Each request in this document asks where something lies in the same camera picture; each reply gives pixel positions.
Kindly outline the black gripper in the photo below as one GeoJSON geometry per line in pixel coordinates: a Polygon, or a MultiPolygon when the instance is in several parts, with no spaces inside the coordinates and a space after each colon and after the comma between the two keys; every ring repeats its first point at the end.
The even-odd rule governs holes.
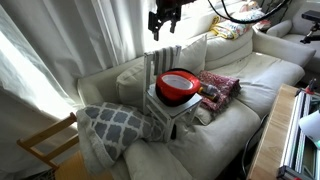
{"type": "Polygon", "coordinates": [[[181,20],[181,6],[195,0],[156,0],[157,11],[149,12],[148,29],[153,33],[155,41],[159,40],[160,23],[171,21],[170,32],[175,32],[178,21],[181,20]]]}

